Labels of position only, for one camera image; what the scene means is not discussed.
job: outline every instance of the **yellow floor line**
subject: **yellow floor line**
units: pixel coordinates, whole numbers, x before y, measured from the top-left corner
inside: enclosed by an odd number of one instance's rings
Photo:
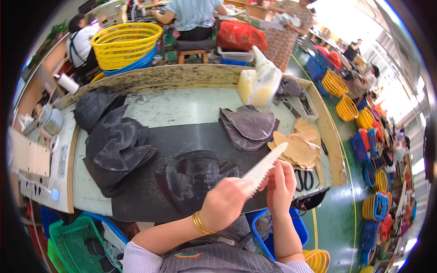
[[[308,77],[308,79],[311,80],[310,76],[306,73],[305,69],[303,69],[302,65],[300,65],[300,63],[297,61],[297,59],[294,57],[294,55],[292,54],[291,56],[296,61],[296,63],[300,66],[300,68],[305,73],[305,75]],[[352,182],[352,174],[350,172],[349,160],[347,160],[346,150],[344,149],[343,142],[341,141],[340,133],[338,132],[337,126],[335,125],[335,122],[332,119],[331,113],[329,111],[328,111],[328,114],[329,114],[329,117],[331,118],[332,124],[334,124],[334,128],[335,128],[335,131],[337,132],[338,139],[340,140],[339,142],[340,142],[341,148],[343,150],[344,159],[346,161],[347,170],[349,172],[350,185],[352,186],[352,197],[354,199],[354,214],[355,214],[355,234],[354,234],[354,250],[355,250],[355,245],[357,243],[357,205],[355,204],[354,183]],[[317,233],[317,227],[316,226],[314,226],[314,233],[315,234]],[[354,256],[355,256],[355,251],[352,251],[352,262],[350,263],[349,273],[352,272],[352,266],[354,264]]]
[[[319,249],[319,234],[317,232],[316,208],[312,209],[312,221],[314,223],[314,249]]]

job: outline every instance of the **rainbow patch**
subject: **rainbow patch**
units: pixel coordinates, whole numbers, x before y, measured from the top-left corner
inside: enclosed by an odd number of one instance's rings
[[[178,253],[178,254],[176,254],[175,256],[176,256],[177,258],[197,258],[197,257],[199,257],[200,255],[202,255],[202,253],[195,253],[195,254],[193,254],[193,255],[184,255],[183,253]]]

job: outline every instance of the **stool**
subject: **stool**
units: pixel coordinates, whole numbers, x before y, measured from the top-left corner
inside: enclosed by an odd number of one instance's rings
[[[183,64],[186,55],[202,54],[203,63],[208,63],[208,53],[215,47],[215,41],[206,39],[202,41],[176,41],[177,64]]]

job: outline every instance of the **black mat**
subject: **black mat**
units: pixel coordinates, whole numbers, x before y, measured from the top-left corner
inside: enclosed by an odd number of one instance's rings
[[[149,129],[149,143],[159,149],[155,159],[129,173],[124,183],[124,193],[112,198],[114,219],[124,222],[170,222],[182,219],[168,203],[156,183],[155,172],[162,170],[169,159],[183,152],[210,150],[220,157],[220,162],[231,161],[238,165],[242,175],[260,161],[270,149],[265,146],[256,153],[235,149],[226,138],[219,123],[186,124]],[[267,207],[266,191],[257,193],[246,202],[243,212]]]

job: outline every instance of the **green floor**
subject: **green floor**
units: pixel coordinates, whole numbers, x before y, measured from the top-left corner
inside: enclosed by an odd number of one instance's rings
[[[300,64],[305,69],[305,63],[309,55],[296,46],[293,56],[290,58],[285,72],[303,79],[309,79],[299,66]],[[344,146],[343,153],[346,153],[345,165],[348,183],[345,186],[334,187],[328,191],[321,203],[321,207],[315,209],[316,221],[314,221],[313,211],[307,212],[302,217],[310,235],[309,241],[304,248],[308,250],[315,249],[317,238],[317,248],[327,250],[331,256],[328,272],[359,272],[362,260],[361,244],[364,226],[364,219],[361,217],[361,206],[363,200],[370,196],[372,191],[365,186],[361,164],[358,163],[349,141],[351,135],[358,130],[356,124],[353,121],[345,123],[338,117],[335,106],[340,101],[339,98],[324,98],[324,101]]]

